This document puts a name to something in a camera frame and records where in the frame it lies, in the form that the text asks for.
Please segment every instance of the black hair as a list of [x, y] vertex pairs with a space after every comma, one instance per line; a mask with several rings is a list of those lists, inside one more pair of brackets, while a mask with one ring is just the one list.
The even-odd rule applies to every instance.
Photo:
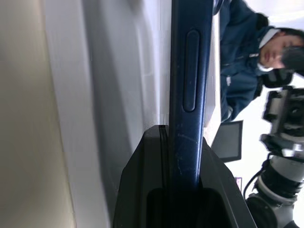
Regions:
[[288, 36], [297, 36], [301, 38], [301, 40], [304, 43], [304, 31], [293, 28], [277, 28], [277, 29], [281, 30], [281, 32], [284, 32]]

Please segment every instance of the white wall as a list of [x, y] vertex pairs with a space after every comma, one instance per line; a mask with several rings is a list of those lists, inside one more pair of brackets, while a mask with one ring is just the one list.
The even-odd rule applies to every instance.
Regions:
[[[304, 1], [302, 0], [247, 0], [249, 6], [255, 11], [269, 16], [270, 24], [277, 27], [292, 27], [304, 29]], [[304, 87], [304, 78], [294, 76], [292, 86]], [[253, 101], [240, 115], [237, 120], [244, 120], [242, 160], [227, 163], [235, 176], [243, 177], [243, 187], [250, 178], [261, 168], [268, 151], [259, 142], [260, 135], [269, 133], [271, 125], [262, 120], [262, 114], [266, 104], [269, 89], [263, 90], [261, 96]], [[294, 219], [298, 226], [304, 227], [304, 190], [301, 192], [299, 201], [294, 210]]]
[[0, 227], [73, 228], [39, 0], [0, 1]]

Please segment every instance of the black phone holder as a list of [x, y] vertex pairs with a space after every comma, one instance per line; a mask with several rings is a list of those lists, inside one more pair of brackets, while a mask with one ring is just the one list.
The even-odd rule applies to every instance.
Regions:
[[213, 0], [172, 1], [169, 126], [147, 130], [123, 170], [114, 228], [256, 228], [203, 138]]

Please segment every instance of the man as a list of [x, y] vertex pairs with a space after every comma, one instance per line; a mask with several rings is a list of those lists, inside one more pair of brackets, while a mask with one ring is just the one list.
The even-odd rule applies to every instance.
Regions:
[[220, 11], [221, 117], [232, 121], [254, 99], [258, 77], [284, 68], [282, 51], [304, 46], [304, 32], [257, 26], [260, 14], [243, 0], [224, 0]]

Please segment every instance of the black monitor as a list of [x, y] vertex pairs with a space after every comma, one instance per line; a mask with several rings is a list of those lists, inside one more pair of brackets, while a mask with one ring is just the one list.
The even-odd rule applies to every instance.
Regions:
[[222, 123], [212, 144], [212, 150], [223, 161], [242, 159], [243, 121]]

